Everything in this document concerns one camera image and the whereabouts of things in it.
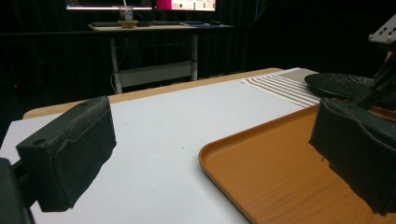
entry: computer screen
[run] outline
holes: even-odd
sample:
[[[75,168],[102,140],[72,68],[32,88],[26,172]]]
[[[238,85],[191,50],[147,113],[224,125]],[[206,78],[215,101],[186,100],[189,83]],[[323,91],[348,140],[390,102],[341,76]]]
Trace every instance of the computer screen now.
[[[118,10],[123,0],[64,0],[66,10]],[[152,10],[151,0],[125,0],[134,10]]]
[[[186,10],[186,11],[215,11],[216,0],[157,0],[156,9]]]

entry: wooden tray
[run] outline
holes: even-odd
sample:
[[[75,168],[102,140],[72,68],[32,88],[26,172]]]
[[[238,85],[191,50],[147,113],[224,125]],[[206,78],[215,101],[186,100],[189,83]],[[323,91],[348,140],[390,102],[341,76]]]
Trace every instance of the wooden tray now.
[[[373,214],[308,144],[317,110],[206,145],[202,169],[252,223],[396,223]]]

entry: striped cloth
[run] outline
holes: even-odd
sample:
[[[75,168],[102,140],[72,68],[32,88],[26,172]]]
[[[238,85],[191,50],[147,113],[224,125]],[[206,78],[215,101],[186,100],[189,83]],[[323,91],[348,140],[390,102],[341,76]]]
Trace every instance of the striped cloth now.
[[[242,79],[242,82],[302,107],[316,105],[320,101],[320,98],[308,89],[306,83],[286,77],[249,77]]]

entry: white surface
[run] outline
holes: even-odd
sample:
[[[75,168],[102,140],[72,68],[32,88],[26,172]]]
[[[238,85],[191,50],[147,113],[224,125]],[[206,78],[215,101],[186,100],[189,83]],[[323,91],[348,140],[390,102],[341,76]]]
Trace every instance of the white surface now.
[[[111,105],[117,146],[99,175],[63,213],[41,223],[248,223],[200,168],[201,148],[302,109],[234,80]],[[56,116],[13,122],[0,156]]]

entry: cup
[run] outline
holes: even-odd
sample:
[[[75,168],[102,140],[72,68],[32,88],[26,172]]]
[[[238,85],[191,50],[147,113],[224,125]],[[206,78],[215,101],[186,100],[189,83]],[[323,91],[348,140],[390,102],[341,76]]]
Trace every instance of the cup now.
[[[121,21],[131,21],[134,17],[134,7],[119,7],[119,10]]]

